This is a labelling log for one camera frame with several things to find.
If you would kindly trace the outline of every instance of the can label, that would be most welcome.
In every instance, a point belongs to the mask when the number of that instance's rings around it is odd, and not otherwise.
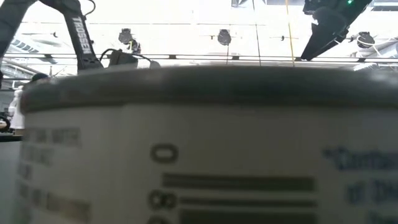
[[[398,223],[395,127],[361,109],[28,114],[14,223]]]

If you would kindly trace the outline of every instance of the wall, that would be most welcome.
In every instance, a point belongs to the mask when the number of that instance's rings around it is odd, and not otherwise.
[[[14,98],[14,92],[0,92],[0,112],[9,106]]]

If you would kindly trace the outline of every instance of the can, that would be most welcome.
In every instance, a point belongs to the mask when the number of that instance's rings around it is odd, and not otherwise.
[[[395,223],[398,77],[104,69],[21,99],[14,223]]]

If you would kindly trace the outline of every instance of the can lid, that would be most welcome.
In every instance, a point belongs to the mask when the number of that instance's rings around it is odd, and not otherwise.
[[[131,70],[118,66],[88,73],[25,91],[21,110],[126,103],[398,108],[398,76],[379,71],[249,66]]]

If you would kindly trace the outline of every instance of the ceiling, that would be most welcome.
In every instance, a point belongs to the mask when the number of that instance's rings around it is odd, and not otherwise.
[[[110,47],[125,48],[118,43],[118,34],[122,28],[130,28],[143,54],[291,57],[293,50],[293,55],[299,57],[311,35],[312,19],[296,4],[303,1],[290,0],[293,4],[289,5],[289,15],[285,0],[273,1],[274,5],[265,5],[262,0],[248,0],[244,7],[232,8],[231,0],[95,0],[96,10],[86,23],[97,54]],[[80,2],[83,13],[92,9],[89,1]],[[370,9],[352,24],[348,36],[369,31],[376,43],[394,41],[398,30],[393,21],[398,21],[398,12]],[[229,47],[211,38],[220,29],[230,30],[233,39]],[[42,35],[32,38],[63,43],[47,47],[46,53],[73,53],[63,16],[41,2],[28,10],[18,34],[33,32]],[[50,35],[54,32],[57,38]],[[346,40],[321,57],[349,57],[359,50],[356,42]],[[361,51],[357,57],[375,53],[373,48]]]

